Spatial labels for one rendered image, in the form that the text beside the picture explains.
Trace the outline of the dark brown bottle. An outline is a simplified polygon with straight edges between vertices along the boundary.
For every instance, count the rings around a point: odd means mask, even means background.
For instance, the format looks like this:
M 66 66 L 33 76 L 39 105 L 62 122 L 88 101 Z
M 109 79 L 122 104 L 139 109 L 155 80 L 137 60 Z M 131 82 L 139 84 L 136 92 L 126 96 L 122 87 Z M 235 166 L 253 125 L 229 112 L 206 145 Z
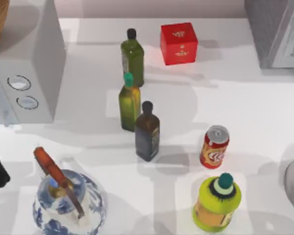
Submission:
M 160 120 L 152 113 L 151 101 L 144 101 L 142 110 L 135 122 L 135 148 L 141 159 L 150 162 L 159 152 Z

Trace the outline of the large microwave knob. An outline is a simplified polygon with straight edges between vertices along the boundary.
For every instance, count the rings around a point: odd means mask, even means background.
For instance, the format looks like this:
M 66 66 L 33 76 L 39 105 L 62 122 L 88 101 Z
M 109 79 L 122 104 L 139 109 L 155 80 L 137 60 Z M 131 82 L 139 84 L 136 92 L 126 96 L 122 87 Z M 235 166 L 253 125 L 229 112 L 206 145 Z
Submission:
M 22 75 L 8 77 L 7 84 L 17 91 L 26 91 L 31 88 L 30 80 Z

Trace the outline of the yellow-green bottle with teal cap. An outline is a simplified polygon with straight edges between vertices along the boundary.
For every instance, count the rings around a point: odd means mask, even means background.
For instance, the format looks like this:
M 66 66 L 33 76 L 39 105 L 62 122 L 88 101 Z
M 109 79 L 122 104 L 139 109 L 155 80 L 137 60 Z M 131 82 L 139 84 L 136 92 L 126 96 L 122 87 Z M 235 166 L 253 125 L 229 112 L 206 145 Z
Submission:
M 220 232 L 230 223 L 241 203 L 241 190 L 230 173 L 207 178 L 193 207 L 194 223 L 206 232 Z

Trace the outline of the small microwave knob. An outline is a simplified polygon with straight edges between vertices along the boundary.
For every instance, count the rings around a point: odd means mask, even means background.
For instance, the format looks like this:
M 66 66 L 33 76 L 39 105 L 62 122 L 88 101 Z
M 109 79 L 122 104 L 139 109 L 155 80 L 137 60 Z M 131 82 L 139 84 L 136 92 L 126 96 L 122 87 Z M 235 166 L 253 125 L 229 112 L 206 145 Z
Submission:
M 19 97 L 16 99 L 16 102 L 21 108 L 24 108 L 27 110 L 36 109 L 39 105 L 39 102 L 37 101 L 37 99 L 35 99 L 32 96 Z

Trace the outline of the green bottle with black cap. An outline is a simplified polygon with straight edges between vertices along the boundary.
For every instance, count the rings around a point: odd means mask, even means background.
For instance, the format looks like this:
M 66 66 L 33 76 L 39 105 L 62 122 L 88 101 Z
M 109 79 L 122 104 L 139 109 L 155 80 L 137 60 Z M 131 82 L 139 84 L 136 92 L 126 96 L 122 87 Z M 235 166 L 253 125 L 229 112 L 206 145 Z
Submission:
M 122 70 L 133 75 L 134 85 L 142 87 L 144 84 L 144 49 L 137 40 L 134 28 L 127 30 L 127 40 L 121 43 Z

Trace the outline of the pale microwave oven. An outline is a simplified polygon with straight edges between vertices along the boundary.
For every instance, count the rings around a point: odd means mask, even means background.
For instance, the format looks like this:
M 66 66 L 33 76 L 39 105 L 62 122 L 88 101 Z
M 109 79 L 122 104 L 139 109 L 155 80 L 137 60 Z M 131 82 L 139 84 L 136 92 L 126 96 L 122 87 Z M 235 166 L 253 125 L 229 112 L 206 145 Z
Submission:
M 0 124 L 51 123 L 66 60 L 65 43 L 54 0 L 10 0 L 0 36 Z M 31 88 L 17 91 L 7 78 L 25 76 Z M 36 109 L 16 99 L 32 96 Z

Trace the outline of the red and yellow can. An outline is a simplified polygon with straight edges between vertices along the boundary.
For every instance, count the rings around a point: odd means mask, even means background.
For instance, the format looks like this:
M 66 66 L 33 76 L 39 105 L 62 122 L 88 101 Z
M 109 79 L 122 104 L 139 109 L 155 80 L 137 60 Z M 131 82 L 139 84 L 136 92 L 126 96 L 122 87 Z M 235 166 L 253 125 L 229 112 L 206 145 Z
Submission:
M 211 126 L 204 136 L 204 142 L 199 156 L 201 164 L 208 169 L 220 167 L 229 140 L 229 132 L 224 126 Z

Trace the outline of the red box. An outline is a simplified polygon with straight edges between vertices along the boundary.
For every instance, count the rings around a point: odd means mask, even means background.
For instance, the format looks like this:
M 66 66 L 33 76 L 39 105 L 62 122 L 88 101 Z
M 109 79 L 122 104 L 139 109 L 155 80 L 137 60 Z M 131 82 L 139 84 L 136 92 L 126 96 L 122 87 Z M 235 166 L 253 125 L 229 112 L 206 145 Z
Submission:
M 196 61 L 198 39 L 191 22 L 161 26 L 160 48 L 165 65 Z

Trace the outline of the green bottle with teal cap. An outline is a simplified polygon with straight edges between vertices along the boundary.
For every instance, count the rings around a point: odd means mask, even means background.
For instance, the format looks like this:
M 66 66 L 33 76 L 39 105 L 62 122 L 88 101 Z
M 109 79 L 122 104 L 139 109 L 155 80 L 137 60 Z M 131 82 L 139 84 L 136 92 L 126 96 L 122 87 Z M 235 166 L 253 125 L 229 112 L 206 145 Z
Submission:
M 119 110 L 123 130 L 135 132 L 135 122 L 141 114 L 141 92 L 134 85 L 134 77 L 130 72 L 123 76 L 124 85 L 119 93 Z

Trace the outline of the blue and white teapot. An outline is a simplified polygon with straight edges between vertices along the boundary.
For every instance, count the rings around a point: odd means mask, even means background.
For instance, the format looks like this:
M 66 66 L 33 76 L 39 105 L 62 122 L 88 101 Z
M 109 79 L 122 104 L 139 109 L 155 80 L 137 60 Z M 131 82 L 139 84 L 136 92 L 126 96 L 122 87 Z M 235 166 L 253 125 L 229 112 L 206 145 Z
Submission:
M 97 184 L 81 173 L 60 169 L 42 147 L 33 154 L 44 173 L 32 205 L 42 235 L 98 235 L 106 209 Z

